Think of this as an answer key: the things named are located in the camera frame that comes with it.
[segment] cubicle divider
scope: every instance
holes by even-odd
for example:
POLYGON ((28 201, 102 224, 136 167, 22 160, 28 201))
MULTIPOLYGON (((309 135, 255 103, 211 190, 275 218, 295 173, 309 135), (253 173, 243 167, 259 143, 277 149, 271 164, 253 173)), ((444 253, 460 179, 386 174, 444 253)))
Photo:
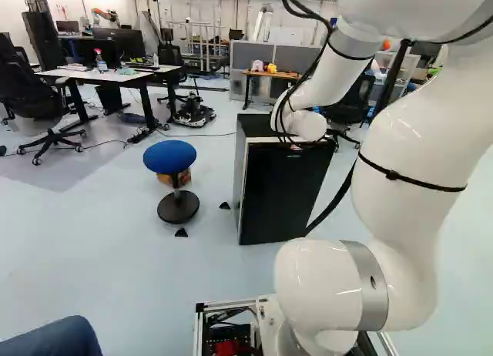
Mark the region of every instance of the cubicle divider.
MULTIPOLYGON (((303 73, 320 51, 319 46, 279 45, 269 42, 231 42, 230 52, 230 99, 244 100, 247 78, 244 69, 252 67, 253 61, 275 63, 278 71, 303 73)), ((250 83, 251 99, 255 103, 274 103, 287 88, 290 80, 270 77, 254 77, 250 83)))
MULTIPOLYGON (((252 67, 252 62, 259 59, 275 63, 278 71, 304 73, 315 60, 320 46, 302 46, 273 44, 270 42, 231 42, 230 53, 230 99, 244 100, 247 78, 242 75, 244 69, 252 67)), ((375 60, 382 68, 390 68, 395 52, 377 52, 375 60)), ((391 95, 391 102, 403 96, 412 74, 419 62, 419 55, 406 54, 391 95)), ((254 103, 275 103, 280 94, 293 80, 270 77, 253 77, 250 83, 250 98, 254 103)), ((380 96, 384 81, 376 81, 370 94, 370 104, 374 105, 380 96)))

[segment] white wall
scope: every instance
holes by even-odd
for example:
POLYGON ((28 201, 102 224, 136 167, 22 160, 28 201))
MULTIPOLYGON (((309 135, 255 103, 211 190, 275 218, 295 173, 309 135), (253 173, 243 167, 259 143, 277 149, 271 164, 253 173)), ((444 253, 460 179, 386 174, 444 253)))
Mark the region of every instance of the white wall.
POLYGON ((10 32, 16 46, 23 46, 31 61, 37 62, 36 54, 29 42, 21 13, 27 11, 24 0, 2 0, 0 8, 0 32, 10 32))
MULTIPOLYGON (((133 0, 85 0, 88 13, 90 9, 97 7, 102 10, 115 9, 122 23, 133 25, 136 21, 136 12, 133 0)), ((48 0, 53 20, 64 20, 61 9, 57 6, 64 5, 67 9, 67 18, 78 21, 84 15, 81 0, 48 0)), ((36 54, 32 49, 29 37, 22 21, 21 13, 27 11, 24 0, 2 0, 0 8, 0 32, 10 32, 14 45, 23 46, 29 60, 37 62, 36 54)))
MULTIPOLYGON (((153 0, 149 0, 149 2, 154 21, 156 24, 159 24, 156 3, 153 2, 153 0)), ((320 1, 303 0, 302 2, 307 7, 312 8, 315 12, 320 12, 320 1)), ((289 35, 290 31, 294 31, 296 36, 300 37, 299 43, 304 45, 309 45, 311 43, 316 22, 290 15, 282 6, 281 0, 239 0, 238 29, 245 31, 248 25, 247 34, 251 35, 253 33, 255 21, 257 20, 257 14, 262 4, 265 3, 270 3, 274 9, 271 31, 283 29, 285 35, 289 35)), ((163 27, 169 27, 166 25, 166 21, 171 20, 172 16, 174 21, 185 21, 186 17, 190 17, 192 21, 199 21, 199 15, 201 14, 202 22, 212 23, 215 12, 216 20, 218 21, 217 25, 219 25, 219 20, 221 20, 223 39, 227 39, 230 28, 235 28, 236 15, 234 4, 235 0, 222 0, 221 5, 219 4, 219 0, 159 0, 163 27)), ((137 5, 139 10, 147 10, 146 0, 137 0, 137 5)), ((321 14, 327 19, 337 17, 337 3, 324 2, 321 14)), ((184 29, 178 25, 174 25, 173 29, 175 38, 185 36, 184 29)), ((194 33, 198 34, 198 31, 199 28, 195 27, 194 33)), ((315 44, 320 42, 323 33, 324 27, 321 25, 317 30, 315 44)))

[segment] black stool base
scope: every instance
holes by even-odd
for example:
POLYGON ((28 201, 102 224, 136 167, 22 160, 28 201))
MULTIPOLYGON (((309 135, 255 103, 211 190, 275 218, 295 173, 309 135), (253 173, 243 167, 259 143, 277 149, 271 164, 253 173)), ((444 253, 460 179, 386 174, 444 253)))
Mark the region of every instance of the black stool base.
POLYGON ((199 209, 199 198, 188 190, 180 190, 179 199, 174 193, 165 196, 157 207, 159 218, 167 223, 185 223, 199 209))

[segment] floor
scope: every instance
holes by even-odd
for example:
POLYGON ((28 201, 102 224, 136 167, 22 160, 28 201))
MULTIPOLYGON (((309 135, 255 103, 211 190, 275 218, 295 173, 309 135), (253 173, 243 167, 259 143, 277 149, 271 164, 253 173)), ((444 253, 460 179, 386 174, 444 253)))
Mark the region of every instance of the floor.
MULTIPOLYGON (((159 88, 149 91, 153 98, 166 94, 159 88)), ((97 111, 94 88, 84 86, 81 93, 97 111)), ((106 356, 191 355, 196 302, 273 291, 280 244, 238 246, 230 212, 218 208, 232 194, 234 135, 217 135, 236 130, 243 104, 229 101, 227 92, 201 95, 218 115, 204 129, 173 127, 166 136, 155 133, 125 150, 108 143, 83 154, 53 151, 40 168, 31 165, 29 156, 0 159, 0 338, 81 314, 92 322, 106 356), (142 156, 165 137, 199 134, 208 136, 176 137, 197 149, 187 189, 199 196, 201 206, 186 225, 189 238, 175 238, 176 228, 156 215, 169 188, 144 167, 142 156)), ((141 112, 136 91, 122 89, 122 97, 132 103, 128 111, 141 112)), ((160 116, 164 112, 156 107, 160 116)), ((102 118, 90 125, 86 145, 126 139, 134 129, 115 115, 102 118)), ((10 151, 22 140, 0 126, 0 143, 10 151)), ((343 141, 312 217, 327 205, 355 156, 343 141)), ((417 330, 391 335, 403 356, 493 351, 493 284, 488 279, 492 174, 493 149, 442 227, 441 298, 435 315, 417 330)), ((347 196, 311 236, 365 241, 369 233, 347 196)))

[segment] black rubber stopper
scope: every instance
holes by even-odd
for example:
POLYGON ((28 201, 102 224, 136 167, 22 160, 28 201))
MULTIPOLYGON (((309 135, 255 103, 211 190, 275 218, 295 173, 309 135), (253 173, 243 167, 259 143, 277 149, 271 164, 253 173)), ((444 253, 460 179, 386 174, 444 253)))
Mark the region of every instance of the black rubber stopper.
POLYGON ((228 204, 228 202, 222 202, 219 206, 219 208, 221 210, 231 210, 231 207, 230 205, 228 204))
POLYGON ((178 229, 178 231, 175 233, 175 237, 188 238, 188 234, 186 233, 185 229, 181 228, 178 229))

